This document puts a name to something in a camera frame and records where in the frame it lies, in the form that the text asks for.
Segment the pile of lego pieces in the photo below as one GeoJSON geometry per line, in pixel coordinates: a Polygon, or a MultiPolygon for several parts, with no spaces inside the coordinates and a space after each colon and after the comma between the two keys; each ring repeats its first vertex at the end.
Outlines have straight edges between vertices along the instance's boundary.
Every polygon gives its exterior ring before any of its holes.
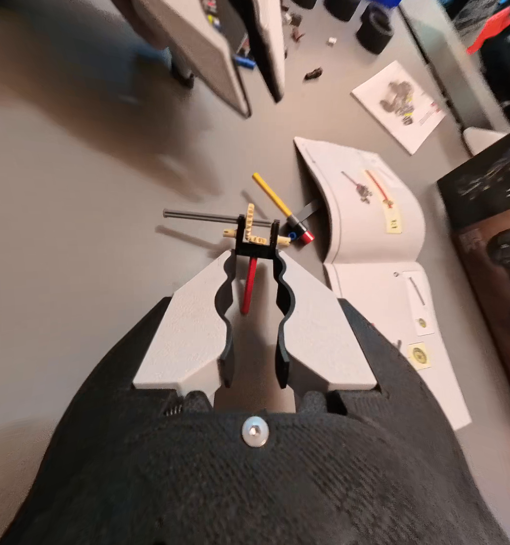
{"type": "MultiPolygon", "coordinates": [[[[254,70],[256,61],[251,51],[250,39],[243,22],[226,1],[200,1],[204,15],[211,27],[222,34],[235,53],[239,67],[254,70]]],[[[303,16],[295,12],[285,1],[280,1],[282,24],[285,27],[299,27],[303,16]]]]}

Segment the yellow axle lego subassembly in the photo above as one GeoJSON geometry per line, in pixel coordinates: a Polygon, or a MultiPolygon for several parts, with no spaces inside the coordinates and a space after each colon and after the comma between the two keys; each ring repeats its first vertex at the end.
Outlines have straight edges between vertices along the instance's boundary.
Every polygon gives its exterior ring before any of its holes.
{"type": "Polygon", "coordinates": [[[292,241],[301,241],[304,245],[312,243],[315,237],[304,222],[321,208],[321,201],[319,199],[312,200],[298,214],[293,214],[286,203],[258,173],[252,174],[252,179],[284,214],[287,226],[286,232],[289,238],[292,241]]]}

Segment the dark lego set box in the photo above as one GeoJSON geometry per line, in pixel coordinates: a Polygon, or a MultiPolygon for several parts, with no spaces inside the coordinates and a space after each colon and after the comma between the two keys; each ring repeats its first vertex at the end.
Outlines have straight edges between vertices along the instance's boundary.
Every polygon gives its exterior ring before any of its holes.
{"type": "Polygon", "coordinates": [[[510,133],[436,185],[452,242],[510,382],[510,133]]]}

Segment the closed instruction booklet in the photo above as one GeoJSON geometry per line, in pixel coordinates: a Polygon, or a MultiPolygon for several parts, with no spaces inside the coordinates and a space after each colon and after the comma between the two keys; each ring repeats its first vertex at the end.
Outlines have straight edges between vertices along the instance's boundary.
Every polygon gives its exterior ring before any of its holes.
{"type": "Polygon", "coordinates": [[[445,117],[441,105],[397,61],[351,91],[352,97],[414,155],[445,117]]]}

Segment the open instruction booklet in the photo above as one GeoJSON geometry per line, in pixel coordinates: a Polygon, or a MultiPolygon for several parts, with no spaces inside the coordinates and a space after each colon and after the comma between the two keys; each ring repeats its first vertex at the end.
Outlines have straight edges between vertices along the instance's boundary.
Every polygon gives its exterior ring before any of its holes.
{"type": "Polygon", "coordinates": [[[330,288],[346,299],[418,371],[454,430],[471,416],[417,259],[426,235],[420,203],[373,152],[295,137],[329,217],[323,262],[330,288]]]}

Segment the black lego frame gear assembly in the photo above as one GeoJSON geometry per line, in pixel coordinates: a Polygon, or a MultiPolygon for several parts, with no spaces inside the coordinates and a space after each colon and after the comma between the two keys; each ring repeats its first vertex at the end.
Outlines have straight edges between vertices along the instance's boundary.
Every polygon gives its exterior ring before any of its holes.
{"type": "Polygon", "coordinates": [[[236,255],[249,257],[247,277],[244,288],[243,302],[240,307],[242,315],[247,315],[252,300],[254,280],[258,261],[261,259],[273,260],[279,246],[287,247],[290,237],[279,234],[280,221],[263,220],[254,218],[254,204],[249,203],[245,214],[238,216],[190,212],[184,210],[163,209],[163,217],[171,219],[184,219],[190,221],[204,221],[233,225],[233,229],[223,231],[224,238],[235,240],[234,251],[236,255]],[[253,227],[269,228],[269,238],[253,234],[253,227]]]}

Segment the red object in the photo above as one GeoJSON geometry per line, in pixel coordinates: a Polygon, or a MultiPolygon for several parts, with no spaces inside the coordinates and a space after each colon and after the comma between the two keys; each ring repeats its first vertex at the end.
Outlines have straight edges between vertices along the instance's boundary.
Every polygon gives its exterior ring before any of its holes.
{"type": "Polygon", "coordinates": [[[497,11],[486,21],[474,42],[466,49],[467,54],[473,55],[479,51],[487,39],[496,37],[508,27],[510,27],[510,5],[497,11]]]}

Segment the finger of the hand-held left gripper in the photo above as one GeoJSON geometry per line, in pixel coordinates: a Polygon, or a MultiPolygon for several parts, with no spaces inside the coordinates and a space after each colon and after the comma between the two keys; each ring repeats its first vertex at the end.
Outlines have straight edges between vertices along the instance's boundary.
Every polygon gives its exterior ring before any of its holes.
{"type": "Polygon", "coordinates": [[[173,46],[222,101],[244,118],[251,106],[227,39],[208,21],[200,1],[133,1],[137,14],[173,46]]]}
{"type": "Polygon", "coordinates": [[[285,44],[280,1],[219,1],[225,38],[237,52],[244,38],[275,103],[285,94],[285,44]]]}

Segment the white rounded base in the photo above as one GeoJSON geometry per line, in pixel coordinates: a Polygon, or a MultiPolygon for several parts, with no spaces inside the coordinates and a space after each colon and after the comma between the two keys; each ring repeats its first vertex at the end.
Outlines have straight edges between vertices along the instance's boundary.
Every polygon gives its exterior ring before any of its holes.
{"type": "Polygon", "coordinates": [[[463,141],[472,157],[494,145],[507,136],[507,133],[478,127],[468,127],[463,131],[463,141]]]}

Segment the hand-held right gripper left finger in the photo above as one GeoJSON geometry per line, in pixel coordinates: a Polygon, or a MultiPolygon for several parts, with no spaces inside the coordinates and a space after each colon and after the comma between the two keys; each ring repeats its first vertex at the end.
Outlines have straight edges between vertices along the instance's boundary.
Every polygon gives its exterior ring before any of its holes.
{"type": "Polygon", "coordinates": [[[225,251],[173,294],[133,379],[136,389],[214,394],[231,386],[235,357],[226,312],[236,268],[234,251],[225,251]]]}

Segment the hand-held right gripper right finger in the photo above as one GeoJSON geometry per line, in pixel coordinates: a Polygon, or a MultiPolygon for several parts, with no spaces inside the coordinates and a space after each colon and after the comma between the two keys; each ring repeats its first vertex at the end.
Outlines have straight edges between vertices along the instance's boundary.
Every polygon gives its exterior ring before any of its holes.
{"type": "Polygon", "coordinates": [[[335,293],[281,250],[274,279],[283,314],[275,351],[279,386],[295,393],[373,389],[377,380],[335,293]]]}

